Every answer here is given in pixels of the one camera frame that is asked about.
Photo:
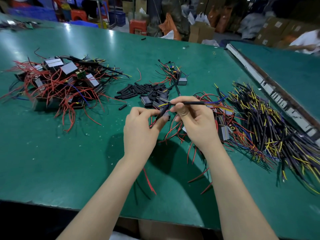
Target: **green table surface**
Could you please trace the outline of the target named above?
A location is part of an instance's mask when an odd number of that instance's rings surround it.
[[[232,41],[231,44],[262,68],[306,111],[320,122],[320,57],[290,50]]]
[[[252,79],[222,48],[174,40],[82,27],[62,23],[46,23],[53,29],[19,32],[0,32],[0,70],[14,65],[13,60],[40,62],[34,54],[44,57],[73,55],[100,57],[112,66],[120,67],[131,80],[111,82],[106,94],[128,83],[161,81],[155,70],[158,59],[175,61],[190,74],[182,95],[206,91],[216,93],[214,83],[221,91],[232,90],[232,81],[251,82]],[[15,80],[13,73],[0,74],[0,94],[8,91]],[[170,98],[176,97],[171,92]],[[77,111],[75,125],[69,133],[63,129],[62,119],[54,113],[34,112],[31,103],[11,100],[1,103],[0,135],[0,199],[50,207],[80,210],[108,177],[122,158],[123,126],[133,106],[140,106],[139,98],[128,101],[128,107],[119,111],[118,101],[103,99],[105,112],[97,106],[88,114],[102,126],[92,122],[83,110]],[[159,135],[168,131],[167,124]],[[158,144],[145,168],[157,195],[148,187],[143,172],[130,190],[121,216],[220,229],[214,190],[200,193],[209,185],[208,175],[187,183],[198,176],[205,163],[196,154],[189,164],[187,151],[190,142],[180,144],[173,138]],[[267,171],[238,150],[229,152],[244,184],[254,201],[280,237],[318,239],[320,236],[319,197],[309,193],[295,176],[287,172],[288,181],[277,182],[276,171]]]

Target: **cardboard box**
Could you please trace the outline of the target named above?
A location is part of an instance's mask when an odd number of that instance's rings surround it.
[[[255,44],[264,45],[266,47],[274,47],[281,40],[278,35],[272,34],[258,34],[254,40]]]
[[[219,8],[223,7],[225,3],[226,3],[226,0],[208,0],[208,4],[204,13],[208,15],[212,6],[214,6],[215,10],[218,10]]]
[[[290,19],[269,17],[261,28],[259,34],[280,36],[289,22]]]
[[[206,23],[195,22],[190,26],[189,42],[201,44],[202,40],[212,40],[214,37],[214,30]]]
[[[140,8],[147,13],[147,0],[136,0],[136,12],[139,12]]]
[[[199,0],[198,6],[197,6],[197,10],[196,10],[196,14],[200,14],[200,13],[204,13],[206,11],[206,7],[208,4],[208,0]]]
[[[134,10],[134,4],[131,1],[122,1],[122,9],[124,13],[129,13]]]
[[[319,27],[314,24],[306,24],[300,21],[290,20],[289,24],[282,32],[281,37],[284,38],[290,35],[298,38],[305,32],[313,31],[316,29],[319,29]]]

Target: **left hand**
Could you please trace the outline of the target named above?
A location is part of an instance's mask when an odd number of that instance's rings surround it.
[[[143,165],[147,162],[157,143],[159,132],[168,121],[168,117],[163,116],[150,129],[148,119],[159,113],[157,109],[131,109],[123,128],[125,160],[138,160],[137,162],[142,162]]]

